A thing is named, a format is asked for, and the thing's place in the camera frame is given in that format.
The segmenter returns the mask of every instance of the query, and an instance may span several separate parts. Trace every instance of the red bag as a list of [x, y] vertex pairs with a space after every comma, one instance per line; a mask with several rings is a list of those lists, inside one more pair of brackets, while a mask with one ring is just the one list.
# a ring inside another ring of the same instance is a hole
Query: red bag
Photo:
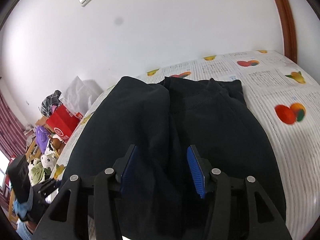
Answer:
[[62, 140], [67, 141], [80, 121], [64, 105], [61, 105], [45, 122]]

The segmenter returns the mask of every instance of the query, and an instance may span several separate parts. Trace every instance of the person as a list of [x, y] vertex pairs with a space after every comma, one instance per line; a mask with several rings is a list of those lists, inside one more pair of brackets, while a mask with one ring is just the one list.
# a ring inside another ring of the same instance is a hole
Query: person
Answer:
[[17, 233], [22, 240], [31, 240], [36, 227], [37, 224], [31, 221], [22, 222], [20, 219], [17, 221]]

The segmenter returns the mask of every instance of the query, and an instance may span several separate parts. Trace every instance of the mattress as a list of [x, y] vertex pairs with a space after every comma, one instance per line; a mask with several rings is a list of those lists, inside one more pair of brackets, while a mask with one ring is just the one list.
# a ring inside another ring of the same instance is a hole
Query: mattress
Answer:
[[[266, 50], [208, 56], [155, 69], [136, 78], [158, 83], [165, 76], [195, 81], [241, 80], [247, 106], [266, 131], [276, 156], [287, 204], [286, 225], [292, 238], [301, 240], [320, 215], [318, 83], [290, 59]], [[52, 177], [62, 178], [81, 132], [112, 89], [102, 93], [84, 116], [58, 159]]]

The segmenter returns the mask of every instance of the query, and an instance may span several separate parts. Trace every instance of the round metal rivet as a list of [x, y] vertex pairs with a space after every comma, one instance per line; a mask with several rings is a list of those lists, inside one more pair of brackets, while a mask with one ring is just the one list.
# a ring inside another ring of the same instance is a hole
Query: round metal rivet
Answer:
[[255, 179], [253, 176], [248, 176], [248, 177], [247, 177], [247, 181], [249, 181], [249, 182], [255, 182], [256, 179]]
[[107, 168], [104, 170], [105, 174], [112, 174], [114, 172], [113, 168]]
[[78, 175], [72, 175], [72, 176], [70, 177], [70, 180], [71, 180], [71, 181], [76, 181], [78, 178], [79, 178]]
[[219, 175], [221, 173], [221, 171], [218, 168], [212, 169], [211, 172], [215, 175]]

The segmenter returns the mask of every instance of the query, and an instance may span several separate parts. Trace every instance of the pink curtain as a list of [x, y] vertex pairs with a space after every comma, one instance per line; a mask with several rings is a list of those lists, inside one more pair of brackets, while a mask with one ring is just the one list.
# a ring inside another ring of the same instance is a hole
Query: pink curtain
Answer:
[[26, 136], [23, 132], [23, 125], [0, 92], [0, 150], [8, 159], [26, 153]]

